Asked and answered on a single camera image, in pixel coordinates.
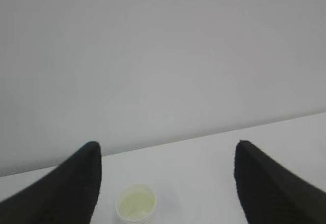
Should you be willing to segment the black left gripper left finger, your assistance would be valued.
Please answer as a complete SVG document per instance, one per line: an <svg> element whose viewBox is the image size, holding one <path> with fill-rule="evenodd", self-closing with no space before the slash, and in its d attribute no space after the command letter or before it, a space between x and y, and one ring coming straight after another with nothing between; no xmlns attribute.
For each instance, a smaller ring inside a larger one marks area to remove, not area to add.
<svg viewBox="0 0 326 224"><path fill-rule="evenodd" d="M88 142L27 188L1 202L1 223L90 223L101 188L101 148Z"/></svg>

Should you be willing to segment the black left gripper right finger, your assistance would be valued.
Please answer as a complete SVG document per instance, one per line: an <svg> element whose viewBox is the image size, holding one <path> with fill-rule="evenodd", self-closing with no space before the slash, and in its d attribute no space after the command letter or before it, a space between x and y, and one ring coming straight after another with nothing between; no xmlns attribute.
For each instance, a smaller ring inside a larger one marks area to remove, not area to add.
<svg viewBox="0 0 326 224"><path fill-rule="evenodd" d="M236 145L234 179L248 223L325 223L325 192L250 141Z"/></svg>

